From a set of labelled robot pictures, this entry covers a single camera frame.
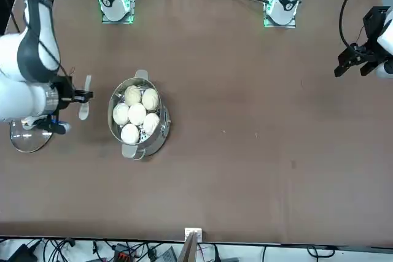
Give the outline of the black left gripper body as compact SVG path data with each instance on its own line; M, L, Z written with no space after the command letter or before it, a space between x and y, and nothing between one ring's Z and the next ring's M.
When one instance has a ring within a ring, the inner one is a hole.
M361 47L382 48L392 47L392 7L374 6L363 18L364 29L367 37L366 43Z

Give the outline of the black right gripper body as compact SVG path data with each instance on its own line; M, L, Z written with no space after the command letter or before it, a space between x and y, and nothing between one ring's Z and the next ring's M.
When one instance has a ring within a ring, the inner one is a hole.
M52 88L58 92L58 109L66 109L74 101L74 88L70 75L56 75L52 79Z

